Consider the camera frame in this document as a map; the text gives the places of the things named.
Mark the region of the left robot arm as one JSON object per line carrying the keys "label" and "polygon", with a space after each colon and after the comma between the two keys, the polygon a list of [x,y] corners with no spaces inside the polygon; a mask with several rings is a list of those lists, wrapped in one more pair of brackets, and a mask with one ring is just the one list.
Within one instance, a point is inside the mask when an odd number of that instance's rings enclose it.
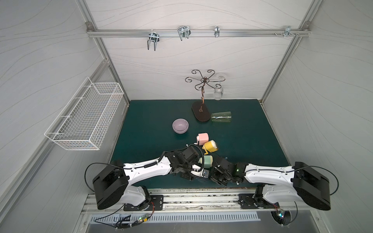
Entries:
{"label": "left robot arm", "polygon": [[121,160],[105,163],[105,168],[92,180],[97,209],[108,209],[118,202],[144,209],[150,203],[149,191],[134,184],[169,174],[194,177],[194,171],[203,172],[204,162],[204,152],[192,144],[183,149],[164,151],[160,157],[140,163],[123,163]]}

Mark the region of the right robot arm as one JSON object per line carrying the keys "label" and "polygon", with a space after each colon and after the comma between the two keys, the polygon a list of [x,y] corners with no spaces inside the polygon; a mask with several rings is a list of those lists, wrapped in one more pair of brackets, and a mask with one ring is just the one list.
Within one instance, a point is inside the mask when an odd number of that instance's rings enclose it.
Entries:
{"label": "right robot arm", "polygon": [[252,196],[239,199],[243,209],[279,208],[279,202],[302,202],[322,211],[331,209],[329,179],[319,173],[316,166],[303,162],[288,167],[266,167],[249,163],[233,164],[216,157],[209,178],[224,186],[243,182],[257,184]]}

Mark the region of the pink pencil sharpener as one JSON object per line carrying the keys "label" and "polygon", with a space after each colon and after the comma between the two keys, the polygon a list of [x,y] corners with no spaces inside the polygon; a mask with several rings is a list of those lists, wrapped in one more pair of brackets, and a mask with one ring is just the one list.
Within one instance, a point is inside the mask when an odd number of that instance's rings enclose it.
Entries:
{"label": "pink pencil sharpener", "polygon": [[203,146],[208,141],[209,141],[209,135],[208,135],[208,133],[200,133],[196,137],[196,143],[195,143],[195,145]]}

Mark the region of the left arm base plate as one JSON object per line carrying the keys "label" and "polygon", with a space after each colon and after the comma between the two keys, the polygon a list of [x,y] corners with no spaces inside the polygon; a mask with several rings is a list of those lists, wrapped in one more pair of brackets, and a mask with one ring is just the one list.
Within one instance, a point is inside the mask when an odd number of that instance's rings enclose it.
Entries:
{"label": "left arm base plate", "polygon": [[163,210],[163,201],[164,201],[164,196],[163,195],[150,195],[150,197],[145,198],[145,200],[137,206],[126,203],[124,205],[123,210],[125,212],[129,212],[129,211],[152,211],[153,209],[155,211],[161,211],[161,210]]}

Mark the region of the green pencil sharpener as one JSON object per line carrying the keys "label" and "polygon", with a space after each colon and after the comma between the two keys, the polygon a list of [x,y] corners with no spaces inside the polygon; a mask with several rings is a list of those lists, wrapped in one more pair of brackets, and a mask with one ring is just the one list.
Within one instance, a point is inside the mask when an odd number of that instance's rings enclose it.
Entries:
{"label": "green pencil sharpener", "polygon": [[212,167],[213,164],[213,156],[211,155],[204,155],[204,158],[200,158],[198,161],[199,164],[203,165],[204,169],[209,169]]}

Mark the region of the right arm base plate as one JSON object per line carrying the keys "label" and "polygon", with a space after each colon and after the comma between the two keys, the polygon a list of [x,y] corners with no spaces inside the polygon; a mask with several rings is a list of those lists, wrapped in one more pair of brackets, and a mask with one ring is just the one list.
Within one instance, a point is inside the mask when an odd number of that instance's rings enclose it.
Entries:
{"label": "right arm base plate", "polygon": [[275,209],[279,207],[278,203],[273,204],[264,200],[261,194],[239,194],[238,204],[241,209]]}

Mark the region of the yellow pencil sharpener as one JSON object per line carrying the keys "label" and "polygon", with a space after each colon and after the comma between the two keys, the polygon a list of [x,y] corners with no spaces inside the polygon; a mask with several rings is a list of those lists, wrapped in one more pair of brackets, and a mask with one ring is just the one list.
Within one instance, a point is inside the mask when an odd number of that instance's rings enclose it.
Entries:
{"label": "yellow pencil sharpener", "polygon": [[208,155],[210,152],[216,152],[219,150],[217,143],[214,140],[208,141],[203,145],[204,155]]}

